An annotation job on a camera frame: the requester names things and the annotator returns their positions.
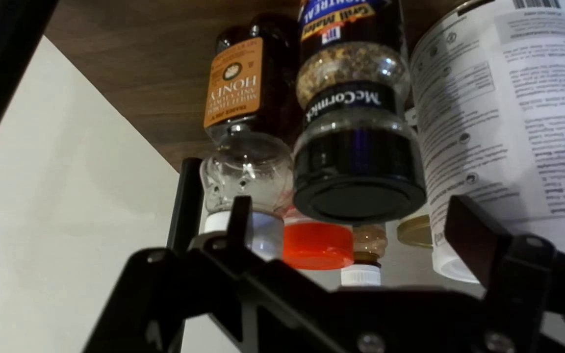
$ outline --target brown label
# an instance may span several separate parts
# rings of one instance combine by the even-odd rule
[[[261,109],[263,40],[222,52],[210,66],[205,128]]]

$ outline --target container label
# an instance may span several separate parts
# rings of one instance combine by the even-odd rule
[[[416,46],[413,77],[436,246],[467,195],[565,252],[565,0],[454,13]]]
[[[346,83],[316,95],[307,107],[307,122],[346,109],[383,109],[397,115],[395,91],[375,83]]]
[[[210,66],[205,128],[261,109],[263,40],[242,42]]]
[[[387,0],[309,0],[301,17],[303,42],[314,36],[322,38],[322,46],[336,42],[346,24],[371,18],[387,5]]]

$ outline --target orange cap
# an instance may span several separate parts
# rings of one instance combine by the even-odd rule
[[[283,262],[295,270],[336,271],[354,264],[354,234],[336,224],[291,224],[283,232]]]

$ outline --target cap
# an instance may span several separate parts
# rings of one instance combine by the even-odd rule
[[[205,234],[226,232],[230,213],[216,213],[205,220]],[[248,248],[261,260],[269,262],[281,258],[283,220],[273,215],[252,215],[254,234],[248,238]]]
[[[307,271],[348,268],[354,264],[354,234],[344,226],[322,222],[285,226],[283,262]]]
[[[316,136],[295,160],[295,207],[340,224],[405,219],[426,203],[414,150],[414,142],[383,128]]]
[[[413,248],[432,250],[432,220],[430,217],[411,219],[399,224],[399,242]]]
[[[381,268],[352,266],[342,270],[342,287],[381,287]]]
[[[434,248],[432,262],[434,271],[442,277],[460,283],[479,283],[446,240],[438,242],[438,246]]]

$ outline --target barcode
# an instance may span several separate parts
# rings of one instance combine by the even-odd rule
[[[560,0],[515,0],[516,9],[560,9]]]
[[[322,34],[322,46],[338,42],[342,38],[342,28],[330,28]]]

